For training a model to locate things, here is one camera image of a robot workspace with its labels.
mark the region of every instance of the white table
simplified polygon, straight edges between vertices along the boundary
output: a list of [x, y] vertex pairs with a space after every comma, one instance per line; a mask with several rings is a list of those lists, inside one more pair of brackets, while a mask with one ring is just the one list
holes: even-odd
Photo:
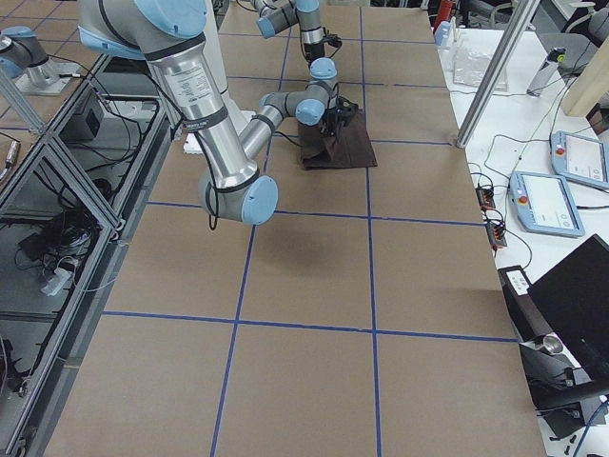
[[[501, 30], [460, 30], [462, 38], [459, 45], [483, 53], [493, 53], [501, 39]], [[451, 90], [451, 101], [458, 124], [461, 126], [463, 118], [474, 98], [475, 88], [453, 83], [453, 71], [449, 70], [452, 53], [449, 50], [439, 50], [444, 67], [446, 85]], [[551, 126], [554, 121], [557, 106], [561, 98], [561, 92], [565, 85], [556, 73], [552, 81], [557, 81], [545, 89], [539, 98], [531, 96], [510, 96], [506, 94], [524, 94], [536, 74], [546, 51], [541, 46], [537, 35], [526, 32], [511, 61], [507, 66], [508, 91], [496, 91], [488, 104], [484, 116], [477, 126], [476, 131], [466, 147], [467, 159], [470, 163], [478, 164], [481, 172], [488, 174], [496, 186], [506, 185], [506, 179], [491, 169], [484, 166], [484, 160], [490, 150], [493, 138], [497, 134], [504, 134], [519, 140], [531, 138], [548, 139]], [[471, 94], [457, 93], [455, 90], [472, 92]], [[558, 111], [558, 117], [554, 130], [565, 130], [575, 132], [585, 129], [580, 134], [596, 138], [597, 136], [589, 129], [589, 123], [585, 118], [565, 116], [562, 110]], [[524, 148], [526, 150], [522, 159], [518, 158]], [[533, 142], [528, 145], [520, 144], [505, 138], [497, 138], [495, 146], [491, 151], [487, 164], [493, 169], [510, 175], [514, 166], [517, 170], [534, 171], [553, 174], [550, 163], [549, 143]], [[479, 171], [475, 165], [470, 165], [473, 172]], [[473, 175], [473, 181], [478, 182], [478, 175]], [[481, 184], [487, 181], [482, 178]], [[609, 205], [609, 194], [603, 194], [598, 190], [589, 189], [584, 186], [569, 183], [576, 203], [582, 206]], [[520, 237], [531, 247], [533, 259], [526, 272], [531, 281], [537, 281], [545, 272], [573, 251], [583, 241], [594, 233], [598, 233], [605, 241], [609, 241], [609, 210], [580, 211], [580, 216], [586, 229], [585, 236], [571, 239], [550, 235], [538, 235], [526, 232], [518, 221], [511, 202], [506, 202], [506, 188], [495, 189], [495, 201], [499, 211], [505, 216], [507, 228]], [[508, 248], [500, 249], [496, 257], [497, 268], [513, 265], [525, 265], [529, 259], [526, 246], [509, 233], [507, 236]], [[552, 435], [547, 424], [540, 420], [544, 442], [549, 455], [563, 455], [568, 438], [562, 442], [551, 442], [547, 439]], [[579, 456], [586, 452], [596, 452], [601, 455], [609, 454], [609, 426], [592, 427], [586, 442], [580, 450]]]

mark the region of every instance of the red cylinder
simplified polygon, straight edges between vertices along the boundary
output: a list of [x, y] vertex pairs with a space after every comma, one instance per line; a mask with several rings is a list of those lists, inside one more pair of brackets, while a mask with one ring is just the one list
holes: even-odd
[[434, 32], [440, 26], [443, 21], [447, 21], [450, 17], [450, 11], [453, 9], [455, 2], [452, 0], [442, 0], [438, 7], [438, 15], [436, 16], [436, 22], [434, 23]]

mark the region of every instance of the computer monitor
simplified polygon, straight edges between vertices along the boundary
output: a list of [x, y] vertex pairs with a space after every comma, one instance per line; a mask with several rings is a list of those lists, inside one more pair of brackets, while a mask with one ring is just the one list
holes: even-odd
[[528, 292], [590, 378], [609, 378], [609, 245], [591, 236]]

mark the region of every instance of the folded black fabric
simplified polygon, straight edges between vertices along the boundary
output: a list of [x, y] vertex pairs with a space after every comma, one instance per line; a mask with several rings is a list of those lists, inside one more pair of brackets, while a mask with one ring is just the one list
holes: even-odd
[[363, 113], [359, 111], [336, 136], [322, 137], [318, 127], [298, 124], [301, 163], [305, 169], [358, 169], [376, 167], [377, 158]]

